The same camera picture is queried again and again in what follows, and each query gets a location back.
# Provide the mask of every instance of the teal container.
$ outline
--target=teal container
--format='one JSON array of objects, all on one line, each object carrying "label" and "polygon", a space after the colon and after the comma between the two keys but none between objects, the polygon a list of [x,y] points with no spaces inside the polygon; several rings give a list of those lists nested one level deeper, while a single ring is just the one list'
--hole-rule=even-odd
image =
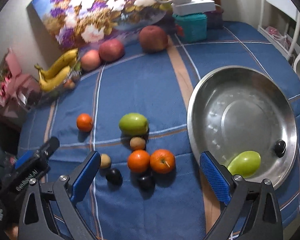
[{"label": "teal container", "polygon": [[207,16],[203,13],[180,16],[173,14],[177,35],[182,42],[196,42],[207,38]]}]

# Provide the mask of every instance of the screw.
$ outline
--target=screw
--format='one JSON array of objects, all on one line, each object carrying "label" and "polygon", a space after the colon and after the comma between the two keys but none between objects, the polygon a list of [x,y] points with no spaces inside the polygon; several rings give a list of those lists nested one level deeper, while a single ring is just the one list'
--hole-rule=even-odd
[{"label": "screw", "polygon": [[236,174],[236,175],[234,175],[234,180],[240,181],[240,180],[242,180],[242,177],[240,175]]},{"label": "screw", "polygon": [[266,183],[267,185],[271,185],[271,180],[265,179],[265,183]]},{"label": "screw", "polygon": [[32,178],[32,179],[29,180],[29,184],[31,186],[35,185],[36,183],[37,183],[37,180],[35,178]]},{"label": "screw", "polygon": [[68,179],[68,176],[67,175],[61,175],[60,177],[59,177],[59,180],[60,181],[66,181]]}]

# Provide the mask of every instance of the flower painting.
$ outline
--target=flower painting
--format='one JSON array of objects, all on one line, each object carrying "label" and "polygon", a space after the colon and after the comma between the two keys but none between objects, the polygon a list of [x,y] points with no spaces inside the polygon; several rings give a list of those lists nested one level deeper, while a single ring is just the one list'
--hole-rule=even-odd
[{"label": "flower painting", "polygon": [[64,50],[129,39],[144,26],[171,15],[155,0],[33,0],[44,26]]}]

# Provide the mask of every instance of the metal bowl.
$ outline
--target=metal bowl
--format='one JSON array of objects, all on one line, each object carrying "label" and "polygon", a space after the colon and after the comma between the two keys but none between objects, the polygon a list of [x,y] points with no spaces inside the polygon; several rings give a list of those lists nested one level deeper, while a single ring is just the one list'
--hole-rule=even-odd
[{"label": "metal bowl", "polygon": [[[291,106],[277,85],[254,69],[226,66],[204,76],[191,95],[187,126],[198,163],[207,150],[226,167],[241,152],[256,151],[261,165],[247,180],[267,178],[274,189],[296,159],[298,135]],[[286,142],[282,158],[274,153],[279,139]]]}]

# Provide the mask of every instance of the wall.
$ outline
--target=wall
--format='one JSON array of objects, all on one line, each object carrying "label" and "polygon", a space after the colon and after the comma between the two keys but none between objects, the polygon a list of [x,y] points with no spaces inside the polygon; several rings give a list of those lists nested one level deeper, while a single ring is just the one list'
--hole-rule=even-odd
[{"label": "wall", "polygon": [[[24,72],[37,77],[34,64],[50,66],[60,55],[32,6],[32,0],[9,0],[0,12],[0,64],[7,48],[16,53]],[[261,0],[221,0],[224,19],[258,26]]]}]

